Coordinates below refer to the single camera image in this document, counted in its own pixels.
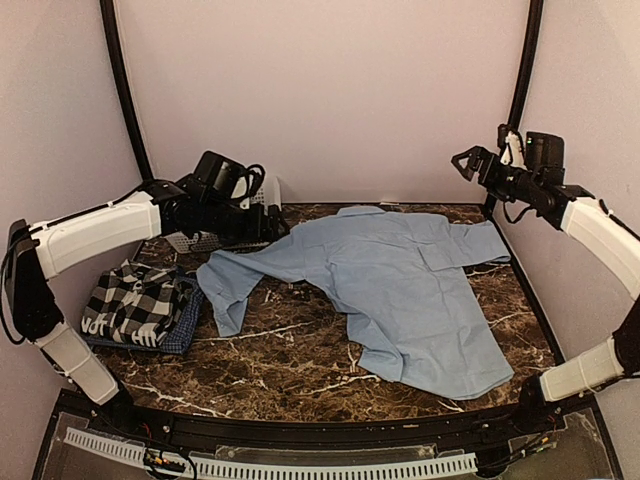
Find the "light blue long sleeve shirt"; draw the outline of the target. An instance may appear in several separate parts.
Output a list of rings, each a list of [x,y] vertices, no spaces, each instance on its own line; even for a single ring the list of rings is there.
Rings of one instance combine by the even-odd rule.
[[[293,227],[264,249],[218,250],[197,270],[218,332],[240,332],[262,278],[307,282],[347,317],[359,364],[378,377],[453,400],[509,381],[465,268],[506,262],[490,222],[454,224],[428,213],[349,207]]]

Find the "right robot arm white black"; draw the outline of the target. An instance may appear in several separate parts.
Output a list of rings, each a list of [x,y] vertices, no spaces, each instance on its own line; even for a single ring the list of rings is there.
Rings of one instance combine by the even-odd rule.
[[[604,341],[529,378],[510,424],[521,434],[534,432],[564,400],[592,394],[621,380],[639,377],[639,236],[616,217],[606,202],[586,188],[565,181],[565,142],[549,133],[520,134],[499,129],[496,153],[473,146],[454,155],[452,165],[502,202],[521,202],[586,253],[625,289],[634,304]]]

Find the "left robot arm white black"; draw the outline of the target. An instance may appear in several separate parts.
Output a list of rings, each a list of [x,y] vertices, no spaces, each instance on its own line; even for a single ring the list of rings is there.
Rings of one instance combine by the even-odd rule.
[[[34,225],[15,221],[1,264],[1,323],[14,345],[35,345],[98,406],[120,436],[141,427],[126,389],[93,354],[56,304],[48,282],[67,269],[138,241],[181,233],[220,246],[263,246],[288,231],[279,179],[207,151],[176,182],[151,178],[107,203]]]

